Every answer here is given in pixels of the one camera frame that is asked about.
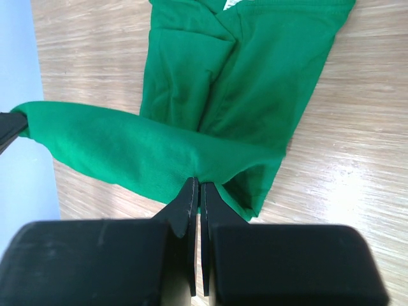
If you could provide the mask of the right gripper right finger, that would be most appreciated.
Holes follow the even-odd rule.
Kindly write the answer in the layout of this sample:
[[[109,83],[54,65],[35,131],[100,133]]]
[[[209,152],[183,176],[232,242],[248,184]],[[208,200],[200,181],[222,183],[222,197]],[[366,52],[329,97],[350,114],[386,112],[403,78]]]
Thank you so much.
[[[200,190],[203,290],[211,305],[387,305],[365,239],[324,224],[250,224],[212,183]]]

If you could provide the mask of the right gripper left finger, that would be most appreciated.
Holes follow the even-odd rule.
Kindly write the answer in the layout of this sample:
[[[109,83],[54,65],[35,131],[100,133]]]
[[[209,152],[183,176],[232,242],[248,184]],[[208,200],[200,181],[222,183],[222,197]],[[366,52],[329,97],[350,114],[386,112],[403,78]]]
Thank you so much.
[[[30,222],[1,260],[2,305],[190,305],[199,183],[149,219]]]

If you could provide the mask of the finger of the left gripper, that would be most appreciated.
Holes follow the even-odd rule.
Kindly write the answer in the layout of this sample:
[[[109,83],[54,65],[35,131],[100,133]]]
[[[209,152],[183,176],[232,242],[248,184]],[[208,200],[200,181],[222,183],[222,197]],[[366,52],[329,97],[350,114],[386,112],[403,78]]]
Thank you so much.
[[[0,114],[0,154],[2,154],[19,134],[28,126],[27,117],[20,113]]]

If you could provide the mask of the green t shirt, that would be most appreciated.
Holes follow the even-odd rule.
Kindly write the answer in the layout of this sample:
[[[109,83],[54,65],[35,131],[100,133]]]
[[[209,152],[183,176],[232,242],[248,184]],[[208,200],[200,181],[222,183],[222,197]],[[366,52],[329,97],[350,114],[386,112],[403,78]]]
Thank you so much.
[[[22,136],[162,203],[189,177],[257,217],[353,1],[153,1],[139,114],[16,106]]]

